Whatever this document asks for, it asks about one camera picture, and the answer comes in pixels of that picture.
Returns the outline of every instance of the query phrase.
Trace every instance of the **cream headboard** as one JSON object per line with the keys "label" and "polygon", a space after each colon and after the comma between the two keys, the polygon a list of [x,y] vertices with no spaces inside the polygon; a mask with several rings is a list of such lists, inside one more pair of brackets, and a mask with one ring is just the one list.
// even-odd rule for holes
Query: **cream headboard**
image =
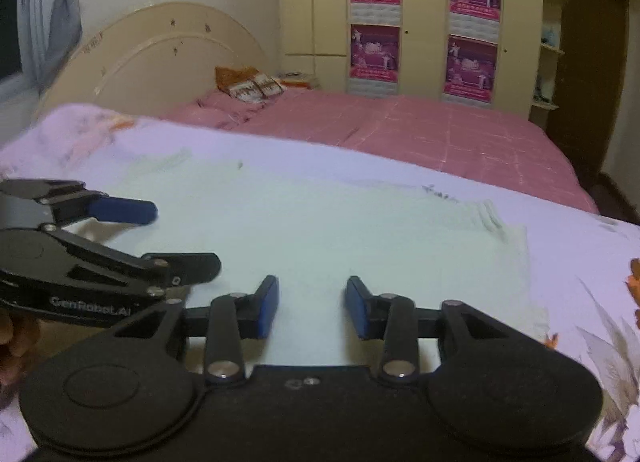
{"label": "cream headboard", "polygon": [[35,117],[66,102],[154,116],[215,87],[215,67],[270,71],[251,34],[227,14],[195,3],[143,8],[75,51]]}

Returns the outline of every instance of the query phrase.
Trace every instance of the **pink bedspread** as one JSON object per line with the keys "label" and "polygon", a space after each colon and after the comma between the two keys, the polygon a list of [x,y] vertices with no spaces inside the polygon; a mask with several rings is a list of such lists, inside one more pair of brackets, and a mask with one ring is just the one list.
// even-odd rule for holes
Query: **pink bedspread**
{"label": "pink bedspread", "polygon": [[545,133],[499,111],[407,96],[288,90],[257,106],[212,92],[164,119],[354,149],[597,213]]}

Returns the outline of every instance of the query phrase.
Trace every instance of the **blue-gray curtain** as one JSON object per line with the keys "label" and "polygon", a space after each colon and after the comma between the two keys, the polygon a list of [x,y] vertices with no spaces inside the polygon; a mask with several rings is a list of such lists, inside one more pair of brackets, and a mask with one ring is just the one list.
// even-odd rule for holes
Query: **blue-gray curtain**
{"label": "blue-gray curtain", "polygon": [[66,58],[82,38],[80,3],[78,0],[54,0],[49,27],[49,45],[44,63],[38,73],[40,91],[46,90],[55,80]]}

